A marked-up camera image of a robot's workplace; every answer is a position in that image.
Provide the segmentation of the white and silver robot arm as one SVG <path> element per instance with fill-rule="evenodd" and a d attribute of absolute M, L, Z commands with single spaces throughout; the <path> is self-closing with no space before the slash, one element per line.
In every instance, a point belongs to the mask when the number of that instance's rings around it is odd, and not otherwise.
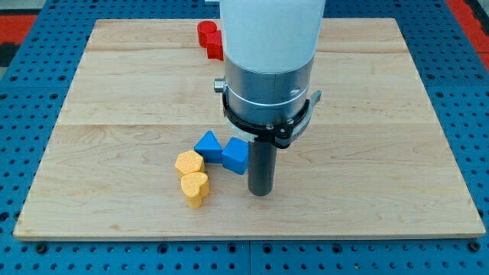
<path fill-rule="evenodd" d="M 325 0 L 221 0 L 225 97 L 254 125 L 278 125 L 303 108 Z"/>

